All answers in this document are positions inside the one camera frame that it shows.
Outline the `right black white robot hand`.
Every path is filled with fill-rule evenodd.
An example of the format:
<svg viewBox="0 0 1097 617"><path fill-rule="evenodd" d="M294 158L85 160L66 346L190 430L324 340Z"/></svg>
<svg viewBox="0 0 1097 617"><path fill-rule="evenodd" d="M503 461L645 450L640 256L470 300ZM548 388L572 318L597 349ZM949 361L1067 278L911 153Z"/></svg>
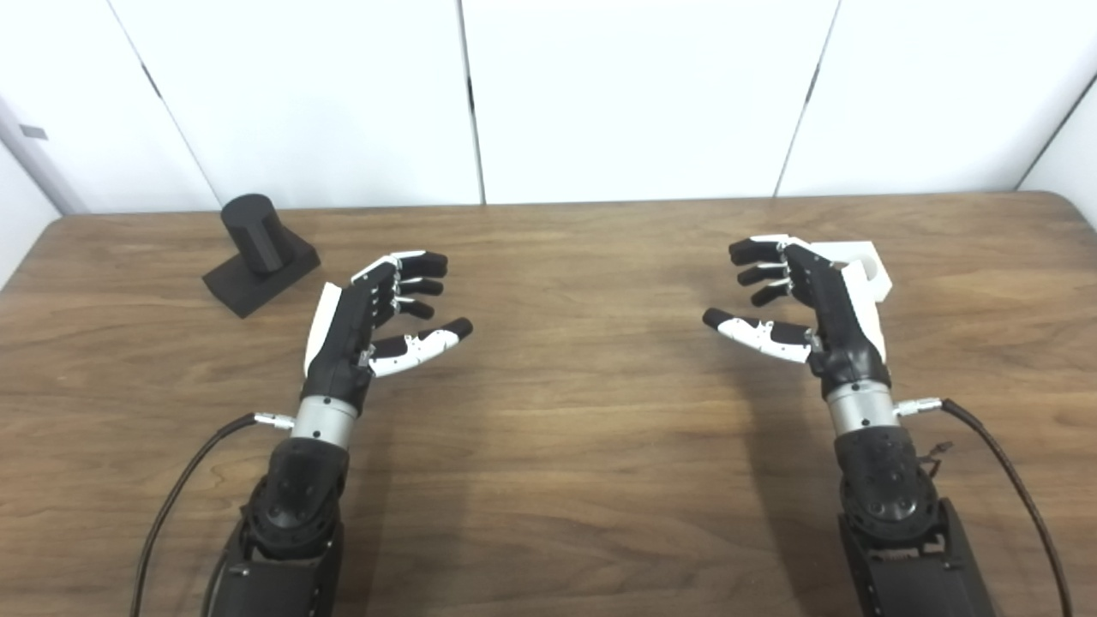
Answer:
<svg viewBox="0 0 1097 617"><path fill-rule="evenodd" d="M785 234L730 243L730 262L743 267L738 284L759 285L753 306L795 298L812 308L815 326L753 319L706 308L703 323L730 340L784 361L807 364L823 396L870 381L892 386L886 346L866 266L832 261L812 243Z"/></svg>

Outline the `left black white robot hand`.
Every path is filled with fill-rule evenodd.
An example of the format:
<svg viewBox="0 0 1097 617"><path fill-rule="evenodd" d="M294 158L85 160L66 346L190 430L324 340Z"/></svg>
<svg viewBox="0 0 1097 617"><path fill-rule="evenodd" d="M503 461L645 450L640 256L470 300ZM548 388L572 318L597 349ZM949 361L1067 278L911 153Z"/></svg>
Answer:
<svg viewBox="0 0 1097 617"><path fill-rule="evenodd" d="M470 319L376 336L396 316L432 319L436 310L419 296L441 296L446 273L446 255L396 251L369 263L344 287L326 285L306 344L301 399L340 402L361 415L373 379L422 366L470 337L474 330Z"/></svg>

